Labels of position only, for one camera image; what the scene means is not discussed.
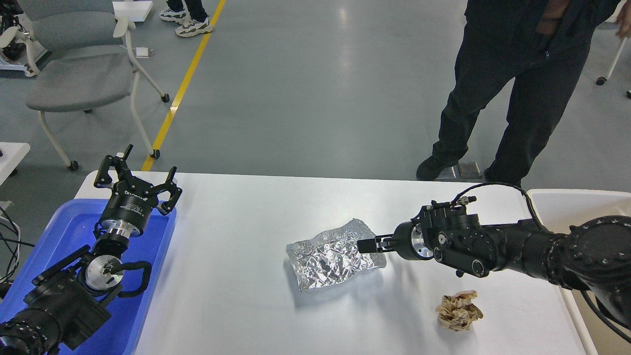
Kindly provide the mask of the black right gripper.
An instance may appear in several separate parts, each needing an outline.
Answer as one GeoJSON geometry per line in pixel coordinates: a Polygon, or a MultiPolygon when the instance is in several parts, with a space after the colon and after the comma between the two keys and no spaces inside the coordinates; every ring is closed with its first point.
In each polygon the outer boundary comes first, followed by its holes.
{"type": "Polygon", "coordinates": [[[412,221],[398,225],[391,237],[376,237],[357,240],[357,251],[360,253],[395,251],[405,260],[427,261],[427,247],[424,244],[424,233],[412,221]]]}

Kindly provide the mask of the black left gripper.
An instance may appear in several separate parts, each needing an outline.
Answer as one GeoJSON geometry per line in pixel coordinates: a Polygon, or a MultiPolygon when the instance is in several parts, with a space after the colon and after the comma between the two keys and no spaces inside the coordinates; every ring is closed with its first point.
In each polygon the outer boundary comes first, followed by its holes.
{"type": "Polygon", "coordinates": [[[176,166],[169,170],[165,182],[156,186],[152,186],[146,180],[133,177],[126,162],[132,150],[133,144],[129,144],[122,156],[106,155],[93,183],[95,188],[112,189],[110,200],[100,218],[101,227],[113,228],[116,225],[126,225],[128,232],[124,236],[127,238],[144,233],[153,208],[162,215],[171,213],[182,194],[182,189],[174,180],[176,166]],[[117,173],[118,182],[115,184],[109,175],[110,168],[114,168],[117,173]],[[146,191],[149,191],[149,196],[144,195],[146,191]],[[169,199],[158,204],[157,197],[164,192],[169,193],[169,199]]]}

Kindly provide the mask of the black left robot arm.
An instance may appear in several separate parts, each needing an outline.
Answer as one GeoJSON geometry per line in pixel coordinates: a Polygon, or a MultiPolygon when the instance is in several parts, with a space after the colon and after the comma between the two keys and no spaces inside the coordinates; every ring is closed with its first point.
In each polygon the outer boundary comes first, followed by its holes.
{"type": "Polygon", "coordinates": [[[133,237],[141,236],[150,214],[173,212],[182,189],[176,167],[154,185],[134,176],[123,153],[106,155],[94,180],[95,188],[112,191],[95,223],[95,244],[83,246],[33,279],[26,307],[1,324],[3,355],[56,355],[61,344],[76,349],[110,318],[106,307],[115,297],[136,297],[149,286],[149,261],[122,261],[133,237]]]}

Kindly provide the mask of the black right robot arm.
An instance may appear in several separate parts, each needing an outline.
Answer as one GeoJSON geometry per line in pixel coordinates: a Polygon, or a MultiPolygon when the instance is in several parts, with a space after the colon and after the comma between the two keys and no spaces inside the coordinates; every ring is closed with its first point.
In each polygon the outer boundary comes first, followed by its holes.
{"type": "Polygon", "coordinates": [[[406,260],[436,260],[461,277],[486,277],[508,268],[568,290],[579,290],[598,318],[625,341],[630,328],[630,218],[600,216],[570,226],[568,234],[548,231],[525,191],[529,219],[481,225],[467,204],[476,196],[460,192],[451,201],[421,207],[392,234],[357,241],[358,252],[397,252],[406,260]]]}

